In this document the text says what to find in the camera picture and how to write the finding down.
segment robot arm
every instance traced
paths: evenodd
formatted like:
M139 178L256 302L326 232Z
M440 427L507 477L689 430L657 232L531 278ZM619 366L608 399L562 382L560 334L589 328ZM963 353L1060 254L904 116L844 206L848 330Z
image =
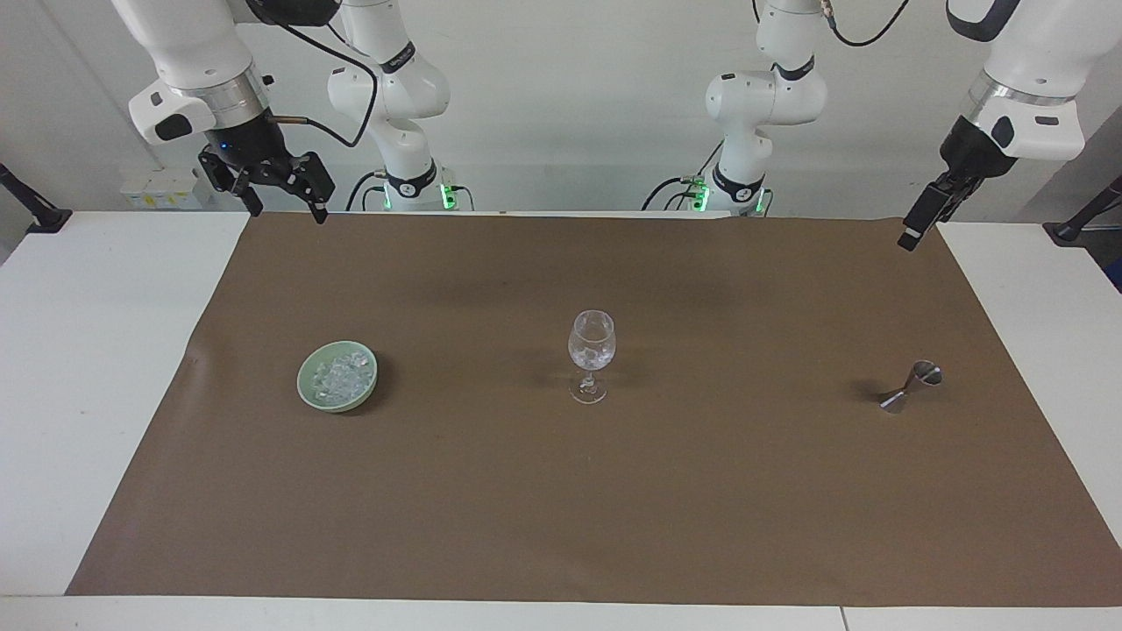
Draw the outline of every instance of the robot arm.
M159 75L129 101L140 135L162 144L204 132L210 144L199 161L214 189L240 198L257 216L263 207L251 184L277 186L307 203L322 223L334 183L315 153L295 157L285 147L252 55L234 33L226 0L112 1ZM332 0L254 2L269 4L275 9L270 15L283 19L318 15L318 21L324 16L330 19L337 10Z
M766 0L756 45L774 61L770 72L733 72L709 84L709 116L725 132L717 165L706 175L709 208L747 214L763 188L772 143L760 127L802 125L826 107L826 82L815 70L822 24L820 0Z
M432 157L424 130L413 119L440 116L448 109L448 80L424 60L410 40L401 9L393 0L348 0L341 7L351 46L380 68L374 117L367 128L386 164L388 207L394 210L440 210L454 207L448 174ZM328 94L337 110L361 120L370 77L353 67L335 71Z
M947 171L904 219L899 243L908 250L1019 158L1079 155L1074 99L1122 38L1118 0L948 0L947 17L959 35L991 42L991 53L940 148Z

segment white table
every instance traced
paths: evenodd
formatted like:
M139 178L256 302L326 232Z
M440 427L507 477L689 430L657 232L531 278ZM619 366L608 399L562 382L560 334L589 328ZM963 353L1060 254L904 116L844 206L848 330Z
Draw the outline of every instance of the white table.
M240 213L84 212L59 235L28 237L0 266L0 594L11 594L0 598L0 629L1122 629L1122 607L59 596L246 221ZM1122 394L1114 381L1122 298L1085 253L1054 247L1037 226L940 229L1122 539Z

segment brown mat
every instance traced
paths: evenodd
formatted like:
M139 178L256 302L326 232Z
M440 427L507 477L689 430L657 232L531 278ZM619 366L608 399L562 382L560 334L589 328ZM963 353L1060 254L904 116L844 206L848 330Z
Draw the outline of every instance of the brown mat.
M938 234L250 222L68 594L1122 605L1122 551ZM610 312L608 397L565 390ZM374 397L305 406L321 344ZM870 394L911 363L945 386Z

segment green bowl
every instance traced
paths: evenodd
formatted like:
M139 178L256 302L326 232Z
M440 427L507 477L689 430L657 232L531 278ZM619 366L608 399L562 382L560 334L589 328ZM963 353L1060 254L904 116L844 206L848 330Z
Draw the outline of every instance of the green bowl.
M374 378L370 379L370 385L362 391L355 399L342 403L340 405L321 405L315 402L315 391L312 388L312 379L315 376L315 369L320 367L320 364L330 364L334 362L337 357L342 357L350 355L352 353L361 353L370 359L370 365L374 367ZM307 356L304 363L300 367L300 372L296 373L296 392L300 393L300 397L312 408L321 412L328 412L330 414L339 414L341 412L349 412L355 408L358 408L366 401L370 393L374 392L374 386L378 383L378 359L374 356L374 351L357 341L333 341L327 346L321 346L315 350L315 353Z

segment jigger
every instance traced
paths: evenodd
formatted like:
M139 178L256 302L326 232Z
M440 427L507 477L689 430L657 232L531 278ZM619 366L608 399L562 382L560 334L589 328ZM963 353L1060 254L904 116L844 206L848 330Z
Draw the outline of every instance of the jigger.
M928 360L917 362L908 375L908 382L900 390L892 391L881 396L881 410L890 414L899 414L904 411L908 403L908 395L919 390L935 387L942 383L942 369Z

